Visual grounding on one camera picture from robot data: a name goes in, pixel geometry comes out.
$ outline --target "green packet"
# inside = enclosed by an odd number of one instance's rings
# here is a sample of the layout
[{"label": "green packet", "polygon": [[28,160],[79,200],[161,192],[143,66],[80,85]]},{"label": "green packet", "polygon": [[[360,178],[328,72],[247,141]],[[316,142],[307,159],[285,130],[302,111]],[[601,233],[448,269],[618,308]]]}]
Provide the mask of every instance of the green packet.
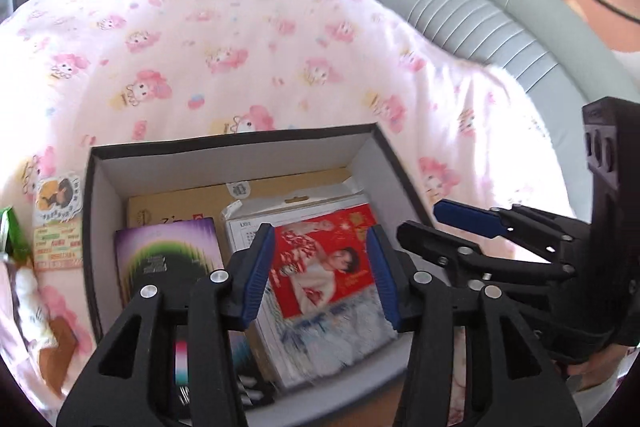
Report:
[{"label": "green packet", "polygon": [[19,263],[31,257],[31,248],[24,237],[12,207],[0,210],[0,254],[6,253]]}]

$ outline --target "label sticker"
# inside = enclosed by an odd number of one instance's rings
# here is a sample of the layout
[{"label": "label sticker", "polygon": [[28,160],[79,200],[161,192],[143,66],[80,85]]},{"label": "label sticker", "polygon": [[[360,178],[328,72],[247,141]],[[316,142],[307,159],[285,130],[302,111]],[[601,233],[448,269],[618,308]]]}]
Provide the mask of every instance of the label sticker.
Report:
[{"label": "label sticker", "polygon": [[229,194],[236,198],[236,200],[244,200],[244,198],[248,198],[249,194],[251,194],[249,182],[228,183],[226,184],[226,188],[228,188]]},{"label": "label sticker", "polygon": [[48,178],[38,183],[35,201],[35,218],[38,225],[69,221],[82,210],[80,178],[67,174],[60,178]]},{"label": "label sticker", "polygon": [[82,224],[54,223],[33,231],[33,263],[38,271],[82,266]]}]

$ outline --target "cartoon print fabric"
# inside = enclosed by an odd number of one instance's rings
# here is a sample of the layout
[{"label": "cartoon print fabric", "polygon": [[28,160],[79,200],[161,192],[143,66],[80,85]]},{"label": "cartoon print fabric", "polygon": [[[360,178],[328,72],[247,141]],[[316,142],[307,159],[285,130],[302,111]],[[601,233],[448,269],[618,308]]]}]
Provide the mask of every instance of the cartoon print fabric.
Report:
[{"label": "cartoon print fabric", "polygon": [[[16,130],[2,140],[0,201],[28,235],[38,181],[84,172],[92,145],[374,121],[428,208],[571,214],[517,82],[451,57],[375,0],[30,0],[0,26],[0,54],[0,126]],[[91,331],[82,280],[47,272],[40,285]]]}]

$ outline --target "red photo card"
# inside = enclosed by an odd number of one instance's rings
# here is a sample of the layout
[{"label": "red photo card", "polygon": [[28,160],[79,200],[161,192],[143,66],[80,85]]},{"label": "red photo card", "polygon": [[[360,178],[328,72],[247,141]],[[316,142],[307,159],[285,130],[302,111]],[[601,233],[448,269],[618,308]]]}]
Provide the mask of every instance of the red photo card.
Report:
[{"label": "red photo card", "polygon": [[269,279],[283,318],[320,311],[373,284],[366,237],[375,224],[361,204],[276,227]]}]

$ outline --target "blue gripper pad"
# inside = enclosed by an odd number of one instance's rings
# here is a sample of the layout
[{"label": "blue gripper pad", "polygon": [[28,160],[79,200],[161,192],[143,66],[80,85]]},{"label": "blue gripper pad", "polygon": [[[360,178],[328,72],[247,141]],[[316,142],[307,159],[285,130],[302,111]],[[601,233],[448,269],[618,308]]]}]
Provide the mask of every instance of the blue gripper pad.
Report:
[{"label": "blue gripper pad", "polygon": [[267,285],[267,277],[269,276],[269,270],[273,262],[275,245],[276,235],[273,227],[270,227],[269,232],[262,242],[254,267],[244,285],[244,298],[242,300],[242,312],[240,315],[244,329],[246,329],[258,315],[264,288]]},{"label": "blue gripper pad", "polygon": [[500,222],[498,214],[468,204],[440,200],[433,206],[433,215],[443,225],[490,239],[498,235],[505,236],[508,233],[506,227]]},{"label": "blue gripper pad", "polygon": [[401,321],[398,288],[373,227],[367,230],[367,255],[369,256],[373,277],[376,280],[382,311],[385,312],[386,320],[398,331]]}]

